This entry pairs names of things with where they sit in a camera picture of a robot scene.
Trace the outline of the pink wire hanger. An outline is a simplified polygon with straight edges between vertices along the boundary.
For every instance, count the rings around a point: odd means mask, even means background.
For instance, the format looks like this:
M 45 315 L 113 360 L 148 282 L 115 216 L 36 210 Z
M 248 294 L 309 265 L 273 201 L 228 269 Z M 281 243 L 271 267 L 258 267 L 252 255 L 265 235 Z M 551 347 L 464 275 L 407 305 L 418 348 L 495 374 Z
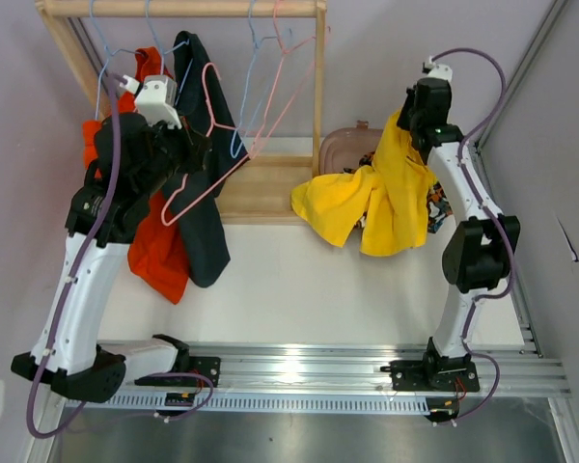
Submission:
M 289 97 L 284 109 L 281 111 L 281 113 L 279 114 L 279 116 L 275 120 L 275 122 L 269 127 L 269 130 L 268 130 L 266 136 L 263 137 L 262 136 L 263 131 L 267 126 L 268 113 L 269 113 L 269 110 L 271 107 L 271 103 L 273 102 L 274 96 L 276 95 L 278 84 L 281 80 L 281 75 L 282 75 L 282 71 L 283 71 L 283 67 L 284 67 L 284 63 L 286 61 L 286 58 L 290 54 L 292 54 L 295 50 L 298 50 L 299 48 L 303 47 L 307 43 L 310 43 L 311 41 L 315 41 L 317 38 L 316 36 L 311 36 L 311 37 L 309 37 L 301 42 L 294 44 L 293 46 L 286 46 L 286 44 L 284 42 L 284 36 L 280 32 L 280 28 L 279 28 L 279 24 L 278 24 L 278 12 L 279 12 L 281 6 L 282 6 L 282 1 L 276 0 L 274 3 L 273 12 L 272 12 L 272 22 L 273 22 L 274 31 L 275 31 L 275 38 L 276 38 L 278 47 L 279 47 L 280 52 L 281 52 L 281 58 L 280 58 L 278 67 L 274 73 L 274 79 L 270 83 L 268 98 L 267 98 L 266 105 L 265 105 L 265 108 L 263 111 L 263 116 L 262 116 L 262 125 L 258 129 L 258 131 L 256 132 L 256 134 L 253 138 L 253 143 L 249 149 L 249 153 L 248 153 L 249 159 L 254 159 L 260 155 L 260 153 L 262 152 L 262 149 L 267 144 L 269 138 L 276 131 L 277 126 L 283 120 L 283 118 L 286 115 L 286 113 L 288 112 L 289 108 L 293 105 L 294 100 L 301 92 L 301 89 L 305 83 L 305 79 L 310 75 L 310 72 L 311 72 L 309 69 L 306 71 L 305 75 L 300 80 L 298 87 L 293 92 L 293 94 Z
M 213 69 L 214 74 L 217 78 L 217 81 L 218 82 L 221 81 L 221 76 L 220 76 L 217 65 L 215 65 L 213 62 L 206 63 L 204 65 L 204 67 L 202 69 L 202 73 L 201 73 L 201 81 L 202 81 L 202 86 L 203 86 L 203 91 L 204 91 L 204 96 L 205 96 L 205 104 L 206 104 L 207 113 L 209 116 L 209 125 L 208 125 L 208 129 L 207 129 L 207 132 L 206 132 L 205 138 L 204 138 L 204 140 L 207 142 L 207 148 L 205 149 L 205 152 L 208 152 L 210 150 L 210 148 L 212 147 L 211 134 L 212 134 L 214 128 L 229 130 L 229 131 L 232 131 L 233 133 L 237 133 L 236 127 L 226 125 L 226 124 L 221 124 L 216 120 L 214 110 L 213 110 L 213 107 L 211 104 L 210 93 L 209 93 L 208 84 L 207 84 L 207 71 L 210 68 Z M 177 188 L 170 195 L 170 198 L 166 201 L 166 203 L 164 204 L 164 206 L 161 209 L 161 213 L 160 213 L 161 224 L 164 227 L 171 227 L 172 225 L 174 225 L 181 217 L 183 217 L 187 212 L 189 212 L 192 208 L 194 208 L 196 205 L 198 205 L 204 198 L 206 198 L 210 193 L 212 193 L 221 183 L 223 183 L 226 179 L 228 179 L 232 174 L 234 174 L 239 168 L 241 168 L 249 160 L 250 159 L 248 157 L 248 154 L 245 154 L 242 158 L 240 158 L 232 166 L 231 169 L 229 169 L 223 176 L 221 176 L 215 182 L 213 182 L 197 198 L 195 198 L 192 202 L 190 202 L 186 207 L 184 207 L 179 213 L 177 213 L 171 219 L 168 219 L 166 217 L 166 213 L 170 210 L 171 204 L 173 203 L 174 199 L 178 196 L 178 194 L 181 193 L 187 185 L 187 180 L 189 179 L 189 175 L 185 174 L 182 178 L 180 187 Z

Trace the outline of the yellow shorts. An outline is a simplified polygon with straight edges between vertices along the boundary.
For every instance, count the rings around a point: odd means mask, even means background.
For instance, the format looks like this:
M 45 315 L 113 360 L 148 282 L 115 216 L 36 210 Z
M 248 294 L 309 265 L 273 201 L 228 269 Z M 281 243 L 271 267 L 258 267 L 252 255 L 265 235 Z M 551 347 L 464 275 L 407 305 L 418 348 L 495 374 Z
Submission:
M 360 252 L 389 257 L 427 241 L 427 194 L 437 177 L 392 114 L 369 165 L 353 173 L 314 177 L 294 187 L 293 212 L 328 244 L 344 247 L 364 222 Z

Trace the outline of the camouflage orange black shorts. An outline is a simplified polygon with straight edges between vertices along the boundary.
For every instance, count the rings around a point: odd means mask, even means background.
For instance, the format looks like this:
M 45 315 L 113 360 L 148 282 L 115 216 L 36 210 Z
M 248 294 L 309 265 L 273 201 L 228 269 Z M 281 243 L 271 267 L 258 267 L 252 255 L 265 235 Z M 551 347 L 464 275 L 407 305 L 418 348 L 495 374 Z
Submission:
M 354 174 L 360 167 L 371 166 L 373 157 L 373 151 L 364 154 L 356 167 L 344 167 L 343 173 Z M 427 232 L 432 234 L 436 234 L 446 218 L 453 215 L 450 202 L 439 182 L 435 182 L 427 192 L 427 215 Z

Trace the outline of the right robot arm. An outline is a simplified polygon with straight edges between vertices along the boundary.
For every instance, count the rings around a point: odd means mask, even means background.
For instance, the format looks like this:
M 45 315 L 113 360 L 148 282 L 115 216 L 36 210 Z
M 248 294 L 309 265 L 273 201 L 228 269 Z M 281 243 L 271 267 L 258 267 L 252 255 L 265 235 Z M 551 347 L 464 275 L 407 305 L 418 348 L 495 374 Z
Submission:
M 456 228 L 442 255 L 449 284 L 444 312 L 419 361 L 397 360 L 387 369 L 399 392 L 477 392 L 469 348 L 480 303 L 512 278 L 512 256 L 520 223 L 488 197 L 460 129 L 448 122 L 452 89 L 448 80 L 424 77 L 408 90 L 399 128 L 435 173 L 448 198 Z

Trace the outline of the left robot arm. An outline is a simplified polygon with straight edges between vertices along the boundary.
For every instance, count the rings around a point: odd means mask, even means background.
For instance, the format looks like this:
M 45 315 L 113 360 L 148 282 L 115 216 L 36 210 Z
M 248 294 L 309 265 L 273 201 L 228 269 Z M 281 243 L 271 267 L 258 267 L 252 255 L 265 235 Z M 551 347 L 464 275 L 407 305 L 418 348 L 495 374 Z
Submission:
M 151 197 L 176 174 L 204 166 L 210 140 L 185 118 L 177 127 L 150 124 L 132 112 L 105 119 L 94 136 L 97 158 L 70 202 L 62 282 L 35 347 L 14 356 L 13 373 L 39 380 L 57 395 L 108 401 L 125 382 L 171 386 L 190 373 L 189 347 L 167 335 L 122 346 L 97 337 L 118 271 Z

